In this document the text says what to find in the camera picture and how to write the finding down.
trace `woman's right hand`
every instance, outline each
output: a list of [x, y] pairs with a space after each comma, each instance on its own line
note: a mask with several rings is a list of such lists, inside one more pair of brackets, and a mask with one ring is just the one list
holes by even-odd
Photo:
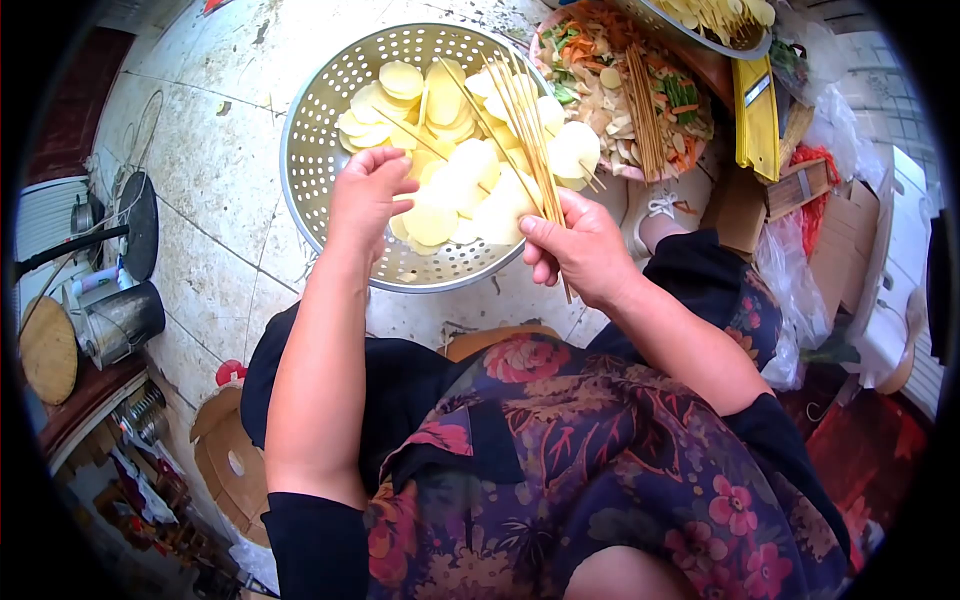
[[527, 237], [523, 262], [534, 268], [535, 283], [556, 285], [559, 267], [588, 306], [613, 306], [624, 286], [640, 275], [620, 228], [602, 205], [564, 187], [557, 191], [568, 228], [540, 217], [520, 219]]

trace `woman's left hand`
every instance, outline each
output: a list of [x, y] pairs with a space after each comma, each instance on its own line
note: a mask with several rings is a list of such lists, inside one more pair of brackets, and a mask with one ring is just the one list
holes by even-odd
[[390, 217], [413, 207], [394, 196], [420, 189], [410, 173], [403, 150], [389, 146], [368, 148], [354, 155], [337, 175], [330, 200], [329, 233], [325, 252], [362, 256], [365, 265], [383, 254], [383, 231]]

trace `white sneaker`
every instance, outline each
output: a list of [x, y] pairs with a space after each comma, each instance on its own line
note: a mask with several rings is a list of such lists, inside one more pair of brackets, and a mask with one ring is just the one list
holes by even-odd
[[660, 190], [649, 202], [630, 203], [627, 208], [627, 216], [624, 217], [620, 230], [623, 232], [623, 241], [627, 245], [627, 252], [634, 260], [649, 258], [652, 255], [647, 250], [646, 244], [640, 240], [640, 222], [647, 217], [660, 214], [669, 215], [673, 219], [673, 205], [677, 201], [677, 194]]

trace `metal bowl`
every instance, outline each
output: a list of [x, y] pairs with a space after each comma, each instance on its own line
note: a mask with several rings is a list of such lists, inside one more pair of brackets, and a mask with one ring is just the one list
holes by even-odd
[[[330, 193], [350, 153], [338, 141], [336, 122], [349, 108], [361, 86], [376, 79], [392, 60], [425, 68], [439, 57], [460, 62], [468, 75], [480, 70], [483, 58], [509, 52], [527, 60], [505, 38], [464, 24], [409, 23], [364, 36], [341, 50], [310, 77], [287, 113], [280, 142], [280, 180], [297, 228], [317, 251], [324, 250]], [[540, 93], [550, 93], [532, 63], [530, 73]], [[493, 275], [523, 252], [514, 246], [444, 244], [431, 256], [420, 256], [390, 229], [383, 234], [386, 249], [373, 264], [370, 284], [383, 290], [423, 294], [463, 287]], [[416, 276], [412, 281], [406, 279]]]
[[707, 46], [714, 52], [719, 52], [732, 59], [756, 60], [762, 58], [770, 50], [773, 36], [762, 27], [748, 27], [741, 36], [731, 39], [733, 48], [701, 36], [690, 31], [682, 23], [664, 11], [647, 2], [647, 0], [613, 0], [625, 14], [631, 16], [636, 24], [645, 29], [652, 29], [658, 35], [668, 36], [679, 43], [689, 44], [697, 42]]

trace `yellow mandoline slicer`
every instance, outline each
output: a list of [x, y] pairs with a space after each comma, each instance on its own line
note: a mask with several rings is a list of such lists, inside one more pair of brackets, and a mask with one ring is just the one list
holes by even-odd
[[780, 137], [770, 58], [733, 59], [732, 62], [736, 163], [744, 168], [753, 167], [770, 181], [778, 181]]

